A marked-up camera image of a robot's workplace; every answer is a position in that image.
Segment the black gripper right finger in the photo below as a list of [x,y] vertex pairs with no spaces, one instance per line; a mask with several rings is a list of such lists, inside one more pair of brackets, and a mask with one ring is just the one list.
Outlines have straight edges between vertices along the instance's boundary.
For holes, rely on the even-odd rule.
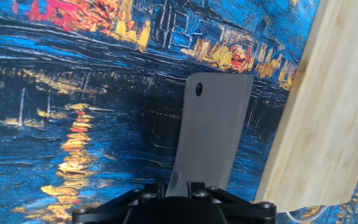
[[204,182],[187,182],[187,189],[189,198],[211,206],[202,208],[202,212],[218,212],[218,223],[276,224],[277,207],[273,203],[250,203],[219,187],[207,187]]

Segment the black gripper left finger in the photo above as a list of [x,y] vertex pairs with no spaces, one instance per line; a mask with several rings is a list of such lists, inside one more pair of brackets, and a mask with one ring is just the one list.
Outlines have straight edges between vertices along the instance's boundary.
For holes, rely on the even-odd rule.
[[128,213],[137,205],[163,197],[163,184],[145,184],[132,189],[96,208],[78,207],[72,211],[72,223],[123,223]]

